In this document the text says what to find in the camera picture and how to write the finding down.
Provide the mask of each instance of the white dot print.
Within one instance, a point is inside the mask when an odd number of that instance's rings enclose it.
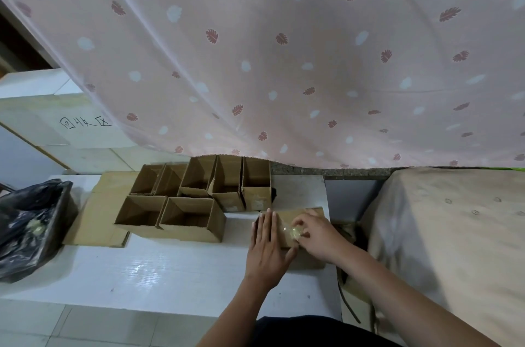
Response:
[[[178,5],[172,5],[167,9],[166,15],[170,22],[175,23],[180,19],[180,15],[182,15],[182,8]]]
[[[78,47],[80,47],[82,50],[85,50],[85,51],[91,51],[92,49],[95,48],[95,45],[93,44],[91,39],[87,37],[81,37],[80,39],[78,39],[77,44],[78,44]]]
[[[140,82],[142,79],[142,75],[138,71],[131,71],[130,73],[128,73],[128,76],[134,82]]]
[[[208,90],[208,86],[206,84],[204,84],[203,82],[199,82],[195,85],[195,87],[197,88],[197,90],[200,92],[200,93],[209,93],[209,90]]]
[[[244,71],[244,72],[249,72],[252,70],[252,66],[250,65],[250,63],[246,60],[244,60],[242,62],[242,64],[240,65],[240,68]]]
[[[355,38],[355,45],[362,45],[367,38],[368,38],[368,32],[366,30],[362,31]]]
[[[525,5],[525,0],[513,0],[512,1],[512,9],[513,10],[519,10],[524,5]]]
[[[476,83],[479,83],[480,81],[482,81],[483,79],[485,78],[485,75],[477,75],[477,76],[474,76],[473,78],[470,78],[469,80],[467,80],[467,84],[476,84]]]
[[[510,97],[511,100],[522,100],[523,98],[525,98],[525,91],[520,91]]]
[[[446,131],[450,131],[450,130],[453,130],[453,129],[457,129],[460,126],[461,126],[461,123],[452,124],[449,127],[447,127],[445,130]]]
[[[404,78],[401,84],[399,85],[399,88],[406,90],[409,87],[412,87],[412,78]]]

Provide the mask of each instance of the tiled floor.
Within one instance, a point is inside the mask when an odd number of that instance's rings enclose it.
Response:
[[[0,299],[0,347],[193,347],[215,320]]]

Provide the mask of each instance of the forearm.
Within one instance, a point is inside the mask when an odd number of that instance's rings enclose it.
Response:
[[[196,347],[246,346],[266,294],[256,283],[243,280],[232,302]]]
[[[408,345],[497,345],[406,284],[364,250],[345,241],[334,262],[362,286]]]

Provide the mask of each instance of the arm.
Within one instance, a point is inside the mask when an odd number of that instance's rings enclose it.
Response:
[[[497,346],[492,340],[406,284],[366,251],[347,242],[315,211],[292,225],[304,226],[299,244],[318,259],[333,263],[353,277],[414,347]]]
[[[281,254],[277,238],[277,216],[270,209],[252,224],[246,258],[246,273],[232,302],[207,331],[197,347],[246,346],[261,305],[268,292],[285,274],[297,255],[297,247]]]

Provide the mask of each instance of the black plastic bag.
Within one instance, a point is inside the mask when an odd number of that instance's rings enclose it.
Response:
[[[52,179],[0,197],[0,281],[27,277],[55,256],[78,213],[72,186]]]

